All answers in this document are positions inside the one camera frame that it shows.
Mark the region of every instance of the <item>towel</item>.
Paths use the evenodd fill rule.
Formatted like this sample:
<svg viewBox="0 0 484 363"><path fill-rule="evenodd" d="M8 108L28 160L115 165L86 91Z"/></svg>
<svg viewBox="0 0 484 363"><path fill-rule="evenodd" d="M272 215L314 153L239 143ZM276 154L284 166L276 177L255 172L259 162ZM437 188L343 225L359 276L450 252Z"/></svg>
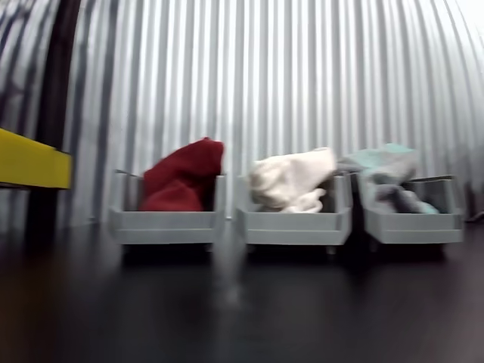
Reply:
<svg viewBox="0 0 484 363"><path fill-rule="evenodd" d="M209 138L182 147L144 173L142 211L213 210L224 144Z"/></svg>
<svg viewBox="0 0 484 363"><path fill-rule="evenodd" d="M383 213L439 213L401 186L412 179L417 170L417 151L413 149L386 144L380 149L360 150L342 158L338 169L361 172L370 195L369 202Z"/></svg>
<svg viewBox="0 0 484 363"><path fill-rule="evenodd" d="M307 153L278 155L256 161L249 174L255 203L283 213L317 213L324 190L317 188L333 174L336 160L329 147Z"/></svg>

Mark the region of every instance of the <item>yellow beam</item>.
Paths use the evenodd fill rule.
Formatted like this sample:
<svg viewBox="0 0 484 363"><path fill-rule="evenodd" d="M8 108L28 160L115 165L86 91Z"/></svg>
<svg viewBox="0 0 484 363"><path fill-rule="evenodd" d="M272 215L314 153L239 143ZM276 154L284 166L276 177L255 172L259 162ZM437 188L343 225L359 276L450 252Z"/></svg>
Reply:
<svg viewBox="0 0 484 363"><path fill-rule="evenodd" d="M69 155L0 129L0 183L68 189L70 166Z"/></svg>

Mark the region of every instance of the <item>metal wall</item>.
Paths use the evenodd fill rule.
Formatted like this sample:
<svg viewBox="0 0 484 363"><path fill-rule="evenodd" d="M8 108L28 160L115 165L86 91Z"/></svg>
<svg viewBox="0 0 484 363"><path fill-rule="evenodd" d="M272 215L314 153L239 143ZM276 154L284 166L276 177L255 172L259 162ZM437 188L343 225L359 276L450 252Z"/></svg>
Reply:
<svg viewBox="0 0 484 363"><path fill-rule="evenodd" d="M60 225L106 217L113 169L142 173L206 135L225 142L229 181L274 154L397 142L420 151L419 175L457 174L476 199L484 186L476 7L85 0L64 138L75 183Z"/></svg>
<svg viewBox="0 0 484 363"><path fill-rule="evenodd" d="M58 0L0 1L0 127L34 138ZM21 231L26 191L0 189L0 234Z"/></svg>

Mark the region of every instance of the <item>reflective floor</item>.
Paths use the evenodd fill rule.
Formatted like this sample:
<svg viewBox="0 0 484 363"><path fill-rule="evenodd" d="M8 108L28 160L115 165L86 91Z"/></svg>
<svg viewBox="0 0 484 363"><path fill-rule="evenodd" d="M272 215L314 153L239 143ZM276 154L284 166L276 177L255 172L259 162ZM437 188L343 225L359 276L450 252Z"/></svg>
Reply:
<svg viewBox="0 0 484 363"><path fill-rule="evenodd" d="M443 251L333 259L232 243L123 257L85 229L27 260L3 249L0 361L484 361L484 226Z"/></svg>

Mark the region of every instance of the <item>gray plastic bin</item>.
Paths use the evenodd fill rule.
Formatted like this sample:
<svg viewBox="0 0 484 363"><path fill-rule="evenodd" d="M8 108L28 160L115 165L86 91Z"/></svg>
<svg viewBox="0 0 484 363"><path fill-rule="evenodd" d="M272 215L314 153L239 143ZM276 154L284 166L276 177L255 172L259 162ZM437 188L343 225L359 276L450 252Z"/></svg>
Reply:
<svg viewBox="0 0 484 363"><path fill-rule="evenodd" d="M222 233L225 177L216 181L213 212L139 212L142 178L115 172L108 222L120 244L209 244Z"/></svg>
<svg viewBox="0 0 484 363"><path fill-rule="evenodd" d="M403 184L441 214L382 213L370 207L368 189L358 175L365 230L382 244L449 244L464 240L463 211L451 175L413 179Z"/></svg>
<svg viewBox="0 0 484 363"><path fill-rule="evenodd" d="M352 196L348 175L336 175L322 187L327 191L322 213L260 212L243 177L237 179L235 232L246 244L344 244L351 230Z"/></svg>

